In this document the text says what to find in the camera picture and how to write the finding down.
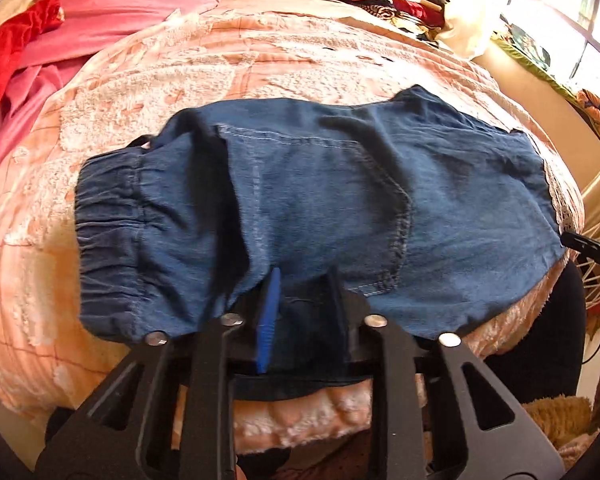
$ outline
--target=denim shorts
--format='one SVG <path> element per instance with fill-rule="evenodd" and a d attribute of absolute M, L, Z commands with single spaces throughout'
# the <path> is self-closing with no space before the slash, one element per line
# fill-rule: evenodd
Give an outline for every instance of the denim shorts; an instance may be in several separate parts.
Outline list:
<path fill-rule="evenodd" d="M 332 265 L 376 312 L 433 338 L 500 314 L 564 253 L 528 137 L 419 86 L 358 106 L 182 110 L 148 147 L 85 163 L 75 222 L 95 335 L 196 331 L 277 266 L 276 338 L 293 362 L 329 337 L 314 284 Z"/>

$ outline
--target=black pants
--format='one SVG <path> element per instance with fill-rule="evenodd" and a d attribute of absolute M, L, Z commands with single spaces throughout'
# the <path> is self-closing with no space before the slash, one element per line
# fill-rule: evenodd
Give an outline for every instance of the black pants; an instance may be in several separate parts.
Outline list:
<path fill-rule="evenodd" d="M 520 403 L 575 395 L 586 323 L 582 276 L 569 262 L 527 336 L 485 362 Z"/>

